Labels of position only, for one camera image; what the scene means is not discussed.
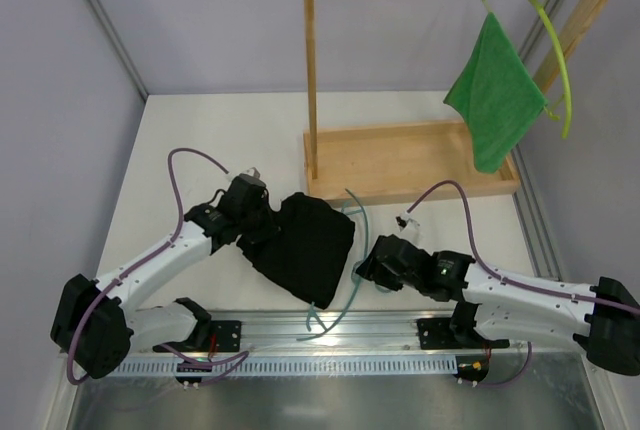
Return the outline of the black trousers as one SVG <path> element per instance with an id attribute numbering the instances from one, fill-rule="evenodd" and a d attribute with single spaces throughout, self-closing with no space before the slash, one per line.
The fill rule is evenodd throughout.
<path id="1" fill-rule="evenodd" d="M 279 232 L 237 246 L 253 268 L 294 297 L 327 309 L 353 246 L 355 223 L 322 199 L 297 192 L 281 202 L 274 216 Z"/>

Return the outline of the teal plastic hanger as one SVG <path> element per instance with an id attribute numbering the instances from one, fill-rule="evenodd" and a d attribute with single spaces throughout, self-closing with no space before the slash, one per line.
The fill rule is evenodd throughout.
<path id="1" fill-rule="evenodd" d="M 334 320 L 330 324 L 326 324 L 322 319 L 320 314 L 316 309 L 316 305 L 311 303 L 309 305 L 306 320 L 305 320 L 305 328 L 307 334 L 304 336 L 299 336 L 295 338 L 296 343 L 309 343 L 323 337 L 330 335 L 344 320 L 344 318 L 349 314 L 352 310 L 352 306 L 356 297 L 359 295 L 360 289 L 364 282 L 364 279 L 361 275 L 359 275 L 356 270 L 358 266 L 364 262 L 364 258 L 369 255 L 370 250 L 370 242 L 371 242 L 371 225 L 369 223 L 369 216 L 367 210 L 365 209 L 365 205 L 362 203 L 361 199 L 350 189 L 345 189 L 348 200 L 345 203 L 341 204 L 340 213 L 344 216 L 350 217 L 354 215 L 360 215 L 362 218 L 363 225 L 363 251 L 362 258 L 357 260 L 353 265 L 351 270 L 349 271 L 349 278 L 352 284 L 352 289 L 349 294 L 349 297 L 342 308 L 342 310 L 338 313 L 338 315 L 334 318 Z"/>

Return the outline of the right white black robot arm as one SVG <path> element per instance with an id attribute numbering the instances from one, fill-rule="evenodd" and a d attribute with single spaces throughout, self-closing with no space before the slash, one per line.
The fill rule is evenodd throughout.
<path id="1" fill-rule="evenodd" d="M 488 271 L 470 255 L 430 254 L 396 235 L 379 237 L 356 272 L 391 291 L 408 286 L 454 303 L 450 329 L 464 348 L 526 341 L 581 351 L 619 375 L 639 373 L 639 303 L 615 279 L 571 284 Z"/>

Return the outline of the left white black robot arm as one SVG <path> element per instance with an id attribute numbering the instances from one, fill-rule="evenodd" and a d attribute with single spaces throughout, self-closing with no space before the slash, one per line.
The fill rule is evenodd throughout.
<path id="1" fill-rule="evenodd" d="M 50 338 L 71 365 L 100 379 L 131 352 L 163 344 L 189 351 L 207 345 L 211 315 L 193 300 L 141 306 L 179 273 L 239 238 L 262 243 L 278 234 L 266 184 L 258 175 L 240 173 L 217 195 L 216 205 L 192 207 L 179 229 L 136 260 L 93 280 L 78 274 L 65 284 Z"/>

